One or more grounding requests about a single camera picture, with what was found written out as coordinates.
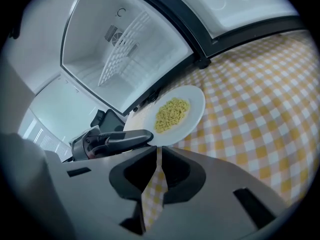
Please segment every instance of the gingham cloth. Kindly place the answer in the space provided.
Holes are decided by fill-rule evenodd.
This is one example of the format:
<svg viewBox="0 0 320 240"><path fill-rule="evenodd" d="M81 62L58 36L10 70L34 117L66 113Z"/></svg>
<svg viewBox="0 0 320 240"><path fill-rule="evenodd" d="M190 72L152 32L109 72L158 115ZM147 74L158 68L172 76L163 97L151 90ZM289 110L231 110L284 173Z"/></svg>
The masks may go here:
<svg viewBox="0 0 320 240"><path fill-rule="evenodd" d="M274 35L187 69L165 87L194 85L205 95L197 127L173 147L234 163L274 189L288 205L302 198L318 168L320 70L306 33ZM128 117L124 130L143 129L151 103ZM168 190L158 166L142 194L148 230Z"/></svg>

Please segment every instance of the yellow noodles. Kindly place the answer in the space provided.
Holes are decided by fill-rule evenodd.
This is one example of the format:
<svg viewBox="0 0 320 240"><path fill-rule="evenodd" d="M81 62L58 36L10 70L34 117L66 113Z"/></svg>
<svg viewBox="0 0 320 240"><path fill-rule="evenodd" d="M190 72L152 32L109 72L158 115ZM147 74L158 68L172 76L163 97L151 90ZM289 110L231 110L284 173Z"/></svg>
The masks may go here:
<svg viewBox="0 0 320 240"><path fill-rule="evenodd" d="M171 129L173 125L177 125L185 117L185 112L189 108L190 104L183 99L173 98L169 100L159 108L156 114L155 131L160 134Z"/></svg>

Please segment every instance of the white wall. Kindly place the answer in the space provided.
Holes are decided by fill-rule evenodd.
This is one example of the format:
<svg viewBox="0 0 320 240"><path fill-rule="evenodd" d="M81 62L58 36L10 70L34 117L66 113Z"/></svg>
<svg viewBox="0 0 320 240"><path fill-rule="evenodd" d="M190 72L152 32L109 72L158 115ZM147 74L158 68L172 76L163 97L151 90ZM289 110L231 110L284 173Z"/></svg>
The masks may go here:
<svg viewBox="0 0 320 240"><path fill-rule="evenodd" d="M37 93L60 72L64 28L74 0L32 0L24 10L20 37L8 38L3 55Z"/></svg>
<svg viewBox="0 0 320 240"><path fill-rule="evenodd" d="M35 94L25 85L8 61L0 57L0 132L17 133Z"/></svg>

